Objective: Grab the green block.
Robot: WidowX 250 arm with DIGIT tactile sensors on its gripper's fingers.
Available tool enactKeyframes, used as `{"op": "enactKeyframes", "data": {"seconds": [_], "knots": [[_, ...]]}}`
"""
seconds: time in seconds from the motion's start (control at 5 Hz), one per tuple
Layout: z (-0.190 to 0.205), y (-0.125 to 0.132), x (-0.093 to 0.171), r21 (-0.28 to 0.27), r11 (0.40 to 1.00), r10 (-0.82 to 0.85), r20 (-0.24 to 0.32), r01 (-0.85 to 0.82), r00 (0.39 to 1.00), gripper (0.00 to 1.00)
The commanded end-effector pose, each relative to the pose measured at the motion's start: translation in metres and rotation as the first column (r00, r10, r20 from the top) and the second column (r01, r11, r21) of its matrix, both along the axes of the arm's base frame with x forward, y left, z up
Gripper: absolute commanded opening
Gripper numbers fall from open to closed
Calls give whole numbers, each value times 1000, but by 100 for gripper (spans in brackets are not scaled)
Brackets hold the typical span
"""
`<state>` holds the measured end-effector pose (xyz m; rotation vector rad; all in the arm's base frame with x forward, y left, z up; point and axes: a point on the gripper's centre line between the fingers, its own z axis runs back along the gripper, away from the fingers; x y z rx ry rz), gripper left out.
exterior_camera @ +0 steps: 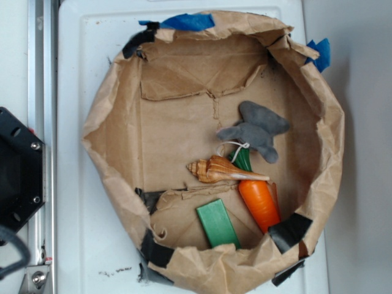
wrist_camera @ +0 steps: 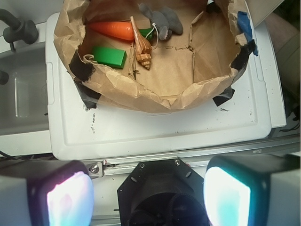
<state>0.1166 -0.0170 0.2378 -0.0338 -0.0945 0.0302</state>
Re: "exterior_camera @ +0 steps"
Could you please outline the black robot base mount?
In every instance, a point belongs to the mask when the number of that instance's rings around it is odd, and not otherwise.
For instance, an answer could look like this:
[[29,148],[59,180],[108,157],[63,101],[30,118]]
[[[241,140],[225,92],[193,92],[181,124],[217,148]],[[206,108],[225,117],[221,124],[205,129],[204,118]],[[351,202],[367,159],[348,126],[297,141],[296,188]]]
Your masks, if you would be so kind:
[[18,232],[45,201],[44,143],[1,107],[1,225]]

